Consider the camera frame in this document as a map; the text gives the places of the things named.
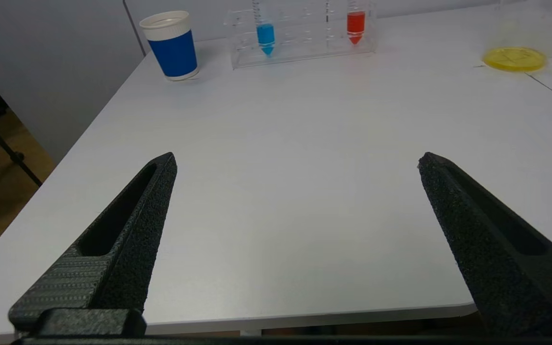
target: black metal leg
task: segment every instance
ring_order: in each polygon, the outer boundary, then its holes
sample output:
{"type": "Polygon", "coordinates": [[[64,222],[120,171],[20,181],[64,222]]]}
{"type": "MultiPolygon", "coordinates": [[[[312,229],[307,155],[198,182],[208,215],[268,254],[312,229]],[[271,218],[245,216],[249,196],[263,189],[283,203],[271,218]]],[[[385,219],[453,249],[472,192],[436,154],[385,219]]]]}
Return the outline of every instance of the black metal leg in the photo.
{"type": "Polygon", "coordinates": [[[42,181],[40,181],[40,179],[37,178],[37,176],[35,176],[35,174],[33,173],[33,171],[31,171],[31,169],[29,169],[28,166],[26,166],[26,164],[24,164],[23,160],[20,159],[20,157],[18,157],[18,154],[16,152],[14,152],[6,143],[6,141],[4,140],[4,138],[2,138],[0,136],[0,146],[2,149],[4,149],[6,151],[6,153],[10,156],[10,159],[18,164],[18,166],[20,166],[20,168],[22,170],[24,170],[24,172],[29,175],[29,177],[33,180],[33,182],[38,185],[38,186],[41,186],[42,185],[42,181]]]}

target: white surface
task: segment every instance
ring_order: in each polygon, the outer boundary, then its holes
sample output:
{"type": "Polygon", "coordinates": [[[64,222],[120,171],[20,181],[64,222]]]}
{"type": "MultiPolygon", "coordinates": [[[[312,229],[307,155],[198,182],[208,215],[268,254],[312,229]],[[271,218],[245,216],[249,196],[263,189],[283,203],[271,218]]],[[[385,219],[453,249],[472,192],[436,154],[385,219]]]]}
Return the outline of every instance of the white surface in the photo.
{"type": "MultiPolygon", "coordinates": [[[[170,150],[149,332],[472,312],[416,168],[425,151],[552,240],[552,91],[473,67],[489,11],[381,20],[376,54],[259,68],[231,70],[225,42],[203,42],[180,83],[146,57],[0,238],[0,340],[13,302],[170,150]]],[[[552,87],[552,65],[537,78],[552,87]]]]}
{"type": "Polygon", "coordinates": [[[122,0],[0,0],[0,94],[55,163],[142,58],[122,0]]]}
{"type": "MultiPolygon", "coordinates": [[[[125,0],[125,2],[127,2],[138,32],[142,31],[138,25],[140,20],[148,16],[173,10],[189,11],[191,13],[193,38],[196,41],[224,38],[226,35],[223,22],[227,11],[229,9],[238,11],[252,8],[251,0],[125,0]]],[[[377,6],[377,12],[380,17],[392,17],[497,2],[498,0],[381,0],[377,6]]],[[[149,43],[144,37],[141,37],[141,39],[145,51],[150,52],[149,43]]]]}

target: white table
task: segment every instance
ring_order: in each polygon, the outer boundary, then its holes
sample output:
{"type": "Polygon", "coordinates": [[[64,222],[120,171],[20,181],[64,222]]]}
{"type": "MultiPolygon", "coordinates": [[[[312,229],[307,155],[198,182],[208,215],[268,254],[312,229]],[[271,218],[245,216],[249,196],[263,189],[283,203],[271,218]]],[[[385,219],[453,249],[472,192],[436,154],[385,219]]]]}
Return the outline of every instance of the white table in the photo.
{"type": "MultiPolygon", "coordinates": [[[[552,91],[475,67],[488,12],[381,20],[376,54],[240,70],[224,41],[202,42],[180,83],[147,56],[0,238],[0,343],[13,302],[166,151],[178,177],[149,333],[473,312],[421,185],[425,151],[552,240],[552,91]]],[[[552,88],[552,64],[536,77],[552,88]]]]}

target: blue liquid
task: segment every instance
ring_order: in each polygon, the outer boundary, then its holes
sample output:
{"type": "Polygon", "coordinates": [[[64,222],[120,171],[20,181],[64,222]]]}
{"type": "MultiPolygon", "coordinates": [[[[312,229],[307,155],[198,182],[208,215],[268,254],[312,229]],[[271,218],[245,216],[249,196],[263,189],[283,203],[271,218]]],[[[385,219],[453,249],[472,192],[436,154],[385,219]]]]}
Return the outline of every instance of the blue liquid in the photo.
{"type": "Polygon", "coordinates": [[[274,43],[276,43],[274,26],[272,24],[261,24],[257,26],[257,37],[259,38],[261,50],[263,50],[266,55],[271,55],[274,51],[274,43]]]}

